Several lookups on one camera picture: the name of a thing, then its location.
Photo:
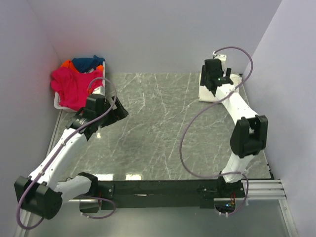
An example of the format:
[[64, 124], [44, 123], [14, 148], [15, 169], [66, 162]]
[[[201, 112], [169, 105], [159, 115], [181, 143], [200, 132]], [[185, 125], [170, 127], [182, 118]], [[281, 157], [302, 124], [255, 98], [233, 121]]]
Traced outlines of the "white t shirt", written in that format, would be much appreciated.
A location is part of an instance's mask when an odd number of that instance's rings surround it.
[[[236, 87], [238, 84], [242, 82], [242, 77], [236, 74], [231, 74], [230, 79], [234, 83], [234, 87]], [[215, 102], [217, 99], [212, 94], [211, 91], [209, 91], [205, 85], [200, 85], [201, 83], [201, 74], [199, 75], [199, 88], [198, 88], [198, 100], [200, 102]]]

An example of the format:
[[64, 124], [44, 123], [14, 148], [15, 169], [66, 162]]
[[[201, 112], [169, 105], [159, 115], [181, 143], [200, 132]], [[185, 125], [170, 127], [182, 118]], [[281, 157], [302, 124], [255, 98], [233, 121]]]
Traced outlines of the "black base beam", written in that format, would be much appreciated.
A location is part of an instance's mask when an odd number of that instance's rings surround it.
[[223, 178], [196, 180], [99, 181], [92, 197], [113, 201], [117, 208], [214, 208], [218, 199], [244, 198], [241, 181], [225, 184]]

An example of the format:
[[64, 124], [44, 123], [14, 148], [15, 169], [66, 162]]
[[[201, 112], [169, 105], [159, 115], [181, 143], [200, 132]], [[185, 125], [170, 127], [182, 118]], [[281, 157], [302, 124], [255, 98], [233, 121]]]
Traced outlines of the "blue t shirt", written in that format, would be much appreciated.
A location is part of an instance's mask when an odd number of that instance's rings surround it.
[[80, 73], [86, 73], [91, 69], [96, 70], [98, 66], [102, 66], [105, 58], [94, 55], [92, 58], [74, 58], [72, 64]]

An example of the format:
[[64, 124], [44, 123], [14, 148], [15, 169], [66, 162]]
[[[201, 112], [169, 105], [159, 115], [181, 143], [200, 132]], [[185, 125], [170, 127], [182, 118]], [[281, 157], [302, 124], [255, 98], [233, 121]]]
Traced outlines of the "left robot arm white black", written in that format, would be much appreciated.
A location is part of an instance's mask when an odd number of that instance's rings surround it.
[[98, 178], [81, 172], [69, 181], [59, 178], [79, 149], [98, 131], [128, 116], [116, 96], [109, 102], [101, 94], [88, 96], [86, 105], [69, 120], [60, 140], [45, 160], [28, 176], [14, 183], [18, 209], [29, 211], [43, 219], [52, 219], [63, 203], [75, 197], [99, 196]]

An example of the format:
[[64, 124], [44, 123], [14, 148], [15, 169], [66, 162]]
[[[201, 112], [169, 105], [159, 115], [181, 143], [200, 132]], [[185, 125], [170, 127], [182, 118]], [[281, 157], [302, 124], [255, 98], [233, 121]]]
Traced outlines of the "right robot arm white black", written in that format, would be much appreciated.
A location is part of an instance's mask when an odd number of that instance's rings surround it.
[[222, 197], [228, 197], [238, 187], [250, 161], [266, 147], [268, 132], [267, 117], [258, 115], [248, 106], [239, 93], [241, 78], [225, 65], [224, 55], [206, 59], [198, 88], [199, 101], [219, 102], [235, 125], [230, 138], [232, 153], [218, 178], [217, 193]]

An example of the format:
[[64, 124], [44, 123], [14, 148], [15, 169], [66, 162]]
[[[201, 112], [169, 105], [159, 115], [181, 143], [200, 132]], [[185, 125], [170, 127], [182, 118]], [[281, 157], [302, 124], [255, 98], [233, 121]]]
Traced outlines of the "orange t shirt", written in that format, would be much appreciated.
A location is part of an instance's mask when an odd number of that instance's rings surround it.
[[[76, 69], [76, 67], [73, 65], [73, 63], [72, 63], [71, 60], [67, 60], [67, 61], [65, 61], [64, 63], [62, 63], [62, 64], [61, 64], [61, 67], [65, 67], [65, 68], [71, 69], [72, 71], [74, 71], [74, 72], [76, 72], [76, 73], [79, 73], [79, 71], [78, 71], [78, 70]], [[96, 70], [103, 72], [104, 66], [99, 65], [99, 66], [96, 67]]]

